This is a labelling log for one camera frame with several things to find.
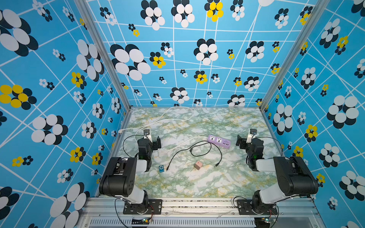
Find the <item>pink usb charger cube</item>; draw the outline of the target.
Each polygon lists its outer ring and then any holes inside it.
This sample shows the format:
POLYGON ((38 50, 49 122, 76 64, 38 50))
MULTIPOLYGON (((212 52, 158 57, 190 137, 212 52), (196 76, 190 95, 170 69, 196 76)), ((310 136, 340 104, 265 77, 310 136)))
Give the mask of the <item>pink usb charger cube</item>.
POLYGON ((203 166, 203 163, 201 161, 197 161, 195 164, 194 164, 194 168, 196 170, 200 170, 203 166))

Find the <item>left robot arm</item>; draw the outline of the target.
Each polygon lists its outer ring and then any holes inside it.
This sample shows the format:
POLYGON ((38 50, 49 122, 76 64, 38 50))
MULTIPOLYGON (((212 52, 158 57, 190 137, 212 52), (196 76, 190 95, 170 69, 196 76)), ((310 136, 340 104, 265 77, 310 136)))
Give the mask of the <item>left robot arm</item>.
POLYGON ((152 153, 160 149, 161 139, 152 142, 148 137, 137 141, 137 157, 112 157, 99 184, 101 195, 122 199, 125 202, 124 215, 161 214, 161 199, 150 199, 147 191, 135 186, 138 173, 146 173, 152 165, 152 153))

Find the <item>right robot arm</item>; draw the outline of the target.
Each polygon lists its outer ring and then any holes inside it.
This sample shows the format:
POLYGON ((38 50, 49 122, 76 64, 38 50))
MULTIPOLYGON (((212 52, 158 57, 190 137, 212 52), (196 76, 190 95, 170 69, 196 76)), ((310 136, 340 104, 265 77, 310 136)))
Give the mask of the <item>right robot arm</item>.
POLYGON ((277 183, 255 191, 251 209, 256 214, 264 214, 275 208, 280 201, 296 196, 308 196, 318 192, 318 183, 301 157, 276 156, 263 158, 263 140, 256 137, 237 136, 236 145, 245 150, 246 164, 254 172, 274 173, 277 183))

